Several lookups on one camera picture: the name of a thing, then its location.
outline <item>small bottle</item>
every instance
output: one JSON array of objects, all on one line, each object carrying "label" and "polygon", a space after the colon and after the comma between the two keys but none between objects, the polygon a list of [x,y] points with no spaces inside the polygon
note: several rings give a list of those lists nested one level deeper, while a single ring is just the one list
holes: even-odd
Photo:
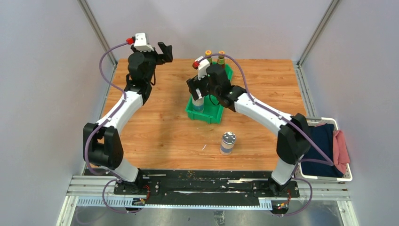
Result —
[{"label": "small bottle", "polygon": [[193,97],[191,97],[191,102],[192,102],[192,110],[199,112],[199,113],[204,113],[204,98],[199,98],[198,100],[194,100]]},{"label": "small bottle", "polygon": [[225,132],[222,136],[220,144],[220,153],[222,155],[230,155],[233,151],[234,144],[236,143],[236,135],[232,132]]},{"label": "small bottle", "polygon": [[[211,55],[211,54],[212,54],[212,52],[210,50],[205,51],[205,56],[206,57]],[[208,57],[207,60],[209,61],[209,65],[212,65],[212,57],[211,56]]]},{"label": "small bottle", "polygon": [[224,56],[219,56],[217,58],[217,63],[224,68]]}]

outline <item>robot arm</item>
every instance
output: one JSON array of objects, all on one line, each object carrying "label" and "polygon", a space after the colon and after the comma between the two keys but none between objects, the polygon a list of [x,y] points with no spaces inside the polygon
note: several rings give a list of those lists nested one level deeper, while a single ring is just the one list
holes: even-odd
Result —
[{"label": "robot arm", "polygon": [[133,54],[128,58],[128,71],[126,75],[126,98],[122,96],[116,105],[103,118],[96,123],[87,123],[83,129],[83,146],[85,147],[89,135],[99,125],[107,121],[89,141],[89,162],[102,168],[109,169],[119,175],[122,180],[139,183],[140,169],[131,165],[123,158],[123,148],[119,133],[131,118],[148,100],[152,90],[152,77],[155,75],[156,65],[172,62],[172,46],[158,42],[162,54],[149,45],[145,33],[138,33],[133,37],[134,45],[131,46]]},{"label": "robot arm", "polygon": [[306,118],[301,114],[292,116],[278,111],[259,100],[256,100],[256,102],[278,112],[280,116],[255,105],[244,88],[230,84],[226,71],[221,65],[209,65],[207,60],[203,60],[193,66],[198,69],[198,75],[187,80],[187,85],[194,100],[206,95],[213,95],[223,107],[254,119],[277,136],[279,159],[277,167],[269,179],[269,188],[275,193],[282,191],[289,183],[298,161],[309,150],[310,144],[281,118],[291,118],[291,121],[309,136]]}]

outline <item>white basket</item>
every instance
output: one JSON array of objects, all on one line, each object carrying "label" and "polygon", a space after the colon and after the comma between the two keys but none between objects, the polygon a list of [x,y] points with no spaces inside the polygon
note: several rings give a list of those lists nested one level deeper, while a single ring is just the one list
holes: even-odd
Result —
[{"label": "white basket", "polygon": [[[334,131],[338,130],[338,125],[335,119],[332,118],[307,118],[306,119],[309,126],[317,126],[320,124],[334,124]],[[305,178],[308,181],[321,181],[321,182],[330,182],[330,181],[352,181],[352,173],[349,167],[349,164],[346,164],[346,172],[342,178],[330,178],[330,177],[318,177],[318,176],[311,176],[305,175],[302,172],[302,166],[299,163],[298,168],[295,171],[296,178]]]}]

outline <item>red connector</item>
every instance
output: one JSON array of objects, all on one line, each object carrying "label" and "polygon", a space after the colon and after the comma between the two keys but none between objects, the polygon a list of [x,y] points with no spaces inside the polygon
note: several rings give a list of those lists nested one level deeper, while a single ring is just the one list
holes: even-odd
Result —
[{"label": "red connector", "polygon": [[192,63],[192,67],[195,69],[195,70],[197,70],[198,69],[198,66],[199,66],[200,64],[198,63],[198,61],[194,61],[194,63]]},{"label": "red connector", "polygon": [[131,45],[131,44],[133,44],[135,41],[133,40],[133,38],[128,38],[128,39],[126,39],[126,42],[127,42],[129,45]]}]

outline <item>navy blue cloth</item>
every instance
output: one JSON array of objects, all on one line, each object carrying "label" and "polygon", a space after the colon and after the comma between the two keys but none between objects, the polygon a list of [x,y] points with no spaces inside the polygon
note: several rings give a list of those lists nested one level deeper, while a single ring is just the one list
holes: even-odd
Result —
[{"label": "navy blue cloth", "polygon": [[[310,127],[311,137],[314,143],[333,161],[333,139],[334,125],[324,124],[322,126]],[[325,160],[323,156],[311,146],[304,159]],[[305,175],[341,178],[343,173],[335,166],[329,166],[316,162],[302,162],[302,173]]]}]

